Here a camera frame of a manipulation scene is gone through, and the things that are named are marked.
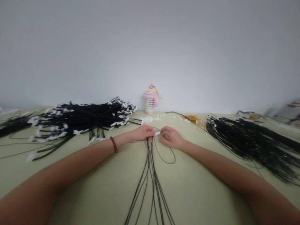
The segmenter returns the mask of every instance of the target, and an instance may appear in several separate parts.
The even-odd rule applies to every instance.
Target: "black cable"
[[[137,188],[135,190],[135,194],[133,196],[133,200],[132,200],[127,218],[125,220],[125,225],[129,224],[132,212],[134,210],[135,203],[136,203],[136,201],[139,197],[139,194],[140,194],[141,190],[143,189],[143,186],[146,185],[145,189],[144,189],[143,196],[142,196],[142,202],[141,202],[141,205],[139,207],[138,215],[137,215],[137,218],[135,220],[135,224],[138,223],[138,219],[139,219],[139,216],[140,216],[140,213],[141,213],[141,209],[142,209],[142,206],[143,206],[143,203],[144,203],[144,197],[145,197],[146,190],[147,190],[149,173],[150,173],[151,182],[152,182],[152,201],[151,201],[151,209],[150,209],[150,216],[149,216],[148,224],[150,224],[153,209],[154,209],[157,224],[159,224],[158,220],[160,220],[162,224],[165,224],[165,218],[163,216],[163,211],[166,212],[170,224],[175,224],[174,220],[171,216],[169,207],[167,205],[167,201],[166,201],[165,196],[163,194],[163,190],[162,190],[162,187],[161,187],[161,184],[159,182],[158,175],[157,175],[157,172],[156,172],[156,169],[155,169],[154,155],[153,155],[153,142],[154,142],[154,145],[155,145],[155,137],[152,137],[152,139],[150,141],[147,140],[147,158],[146,158],[146,161],[145,161],[144,169],[142,171],[142,175],[139,179]]]
[[[210,117],[206,129],[231,153],[258,162],[283,182],[295,184],[299,180],[296,169],[300,159],[288,153],[299,152],[294,141],[243,119]]]

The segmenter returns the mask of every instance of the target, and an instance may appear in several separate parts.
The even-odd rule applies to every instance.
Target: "forearm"
[[[189,141],[185,142],[182,151],[199,160],[240,194],[248,194],[265,183],[258,175],[238,163]]]
[[[131,141],[130,134],[118,135],[114,140],[119,149]],[[45,223],[59,194],[113,153],[112,141],[105,140],[37,172],[0,200],[0,223]]]
[[[298,224],[300,213],[279,191],[238,163],[185,141],[182,151],[199,160],[248,202],[259,224]]]

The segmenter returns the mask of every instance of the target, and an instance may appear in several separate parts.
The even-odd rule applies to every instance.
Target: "table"
[[[43,108],[49,107],[38,107],[30,111],[39,111]],[[252,167],[254,166],[252,163],[231,154],[208,133],[197,131],[196,126],[181,121],[179,115],[164,114],[161,120],[154,120],[149,125],[159,129],[164,126],[177,129],[183,138],[226,156],[258,174],[257,169]],[[156,112],[153,117],[158,115],[162,113]],[[225,114],[214,115],[235,117]],[[0,120],[10,116],[12,115],[1,116]],[[207,115],[199,114],[199,116],[206,121]],[[142,111],[137,111],[131,117],[140,118],[146,115]],[[280,122],[268,118],[264,126],[299,141],[299,134],[277,127],[276,123]],[[105,134],[106,137],[116,136],[137,127],[138,125],[129,124],[120,129],[105,131]],[[26,142],[26,138],[35,134],[35,129],[32,127],[13,135],[13,138],[25,139],[5,137],[0,140],[0,144]],[[172,162],[173,154],[169,148],[161,143],[159,136],[155,139],[162,158]],[[88,134],[83,134],[75,136],[56,152],[38,161],[26,163],[29,152],[0,159],[0,198],[37,171],[87,145]],[[0,157],[29,151],[35,146],[40,145],[0,146]],[[155,149],[154,160],[160,184],[176,224],[255,224],[250,208],[239,194],[194,158],[177,149],[173,151],[176,156],[175,164],[163,162]],[[141,176],[146,155],[146,142],[131,143],[122,147],[117,154],[113,154],[65,190],[59,197],[48,224],[123,224]],[[300,188],[284,184],[266,169],[259,169],[259,171],[264,179],[300,209]],[[151,196],[146,194],[138,224],[148,223],[150,207]],[[135,223],[137,213],[138,210],[133,212],[130,224]],[[151,224],[156,224],[153,217]]]

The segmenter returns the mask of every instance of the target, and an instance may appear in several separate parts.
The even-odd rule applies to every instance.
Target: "cable pile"
[[[30,113],[26,112],[20,116],[13,116],[7,121],[0,124],[0,138],[3,138],[12,133],[21,131],[23,129],[29,128],[30,124],[27,121],[33,118],[36,112]]]
[[[209,117],[206,129],[235,155],[256,161],[283,182],[298,186],[300,159],[288,151],[300,153],[299,143],[243,119]]]
[[[169,207],[167,205],[167,201],[165,199],[165,196],[163,194],[163,190],[162,187],[160,185],[158,176],[157,176],[157,172],[154,166],[154,158],[153,158],[153,140],[154,140],[154,144],[155,144],[155,148],[157,150],[156,147],[156,143],[155,143],[155,138],[153,137],[151,141],[147,140],[147,158],[146,158],[146,162],[145,162],[145,166],[144,166],[144,170],[142,172],[142,175],[140,177],[140,180],[138,182],[126,221],[125,221],[125,225],[129,224],[135,203],[137,202],[137,199],[139,197],[139,194],[143,188],[143,186],[145,186],[143,194],[142,194],[142,203],[140,205],[139,208],[139,212],[138,212],[138,216],[135,220],[135,224],[137,224],[138,222],[138,218],[140,216],[141,210],[142,210],[142,206],[143,206],[143,202],[144,202],[144,198],[145,198],[145,194],[146,194],[146,190],[147,190],[147,184],[148,184],[148,180],[149,178],[151,179],[151,183],[152,183],[152,201],[151,201],[151,209],[149,212],[149,222],[148,224],[150,224],[151,221],[151,215],[154,209],[154,213],[155,213],[155,219],[156,219],[156,224],[159,224],[159,222],[161,222],[162,224],[165,224],[165,218],[163,216],[163,212],[165,211],[167,214],[167,220],[170,222],[170,224],[175,224],[174,220],[171,216]],[[163,160],[164,162],[168,163],[168,164],[174,164],[176,161],[176,158],[174,156],[174,162],[172,163],[168,163],[165,160]]]
[[[36,135],[29,138],[30,142],[54,141],[54,145],[46,149],[32,152],[28,161],[35,161],[53,153],[76,135],[89,132],[89,143],[96,139],[104,140],[104,130],[121,128],[129,123],[139,124],[140,120],[129,118],[137,107],[121,101],[119,97],[105,104],[61,104],[38,117],[31,118],[28,123],[38,126]]]

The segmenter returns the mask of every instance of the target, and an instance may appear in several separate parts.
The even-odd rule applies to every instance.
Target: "water bottle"
[[[157,91],[153,84],[149,85],[149,91],[144,93],[144,104],[145,104],[145,114],[153,115],[154,108],[158,106],[158,97],[162,98],[161,94],[157,91],[153,91],[153,88]]]

